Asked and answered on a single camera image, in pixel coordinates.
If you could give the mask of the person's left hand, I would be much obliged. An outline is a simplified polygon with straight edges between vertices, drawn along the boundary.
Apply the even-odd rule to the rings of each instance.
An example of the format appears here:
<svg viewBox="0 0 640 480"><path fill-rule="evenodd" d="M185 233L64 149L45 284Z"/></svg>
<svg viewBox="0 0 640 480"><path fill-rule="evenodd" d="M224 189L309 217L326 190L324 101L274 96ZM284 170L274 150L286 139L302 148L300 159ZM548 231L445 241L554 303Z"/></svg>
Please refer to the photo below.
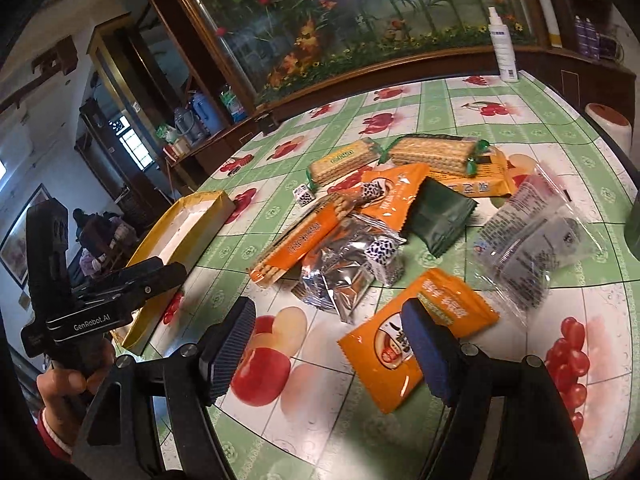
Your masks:
<svg viewBox="0 0 640 480"><path fill-rule="evenodd" d="M37 429L55 456L70 457L84 419L72 407L72 401L78 399L81 393L96 394L114 361L114 347L103 339L100 367L88 378L79 370L63 367L50 367L37 377L36 384L43 402Z"/></svg>

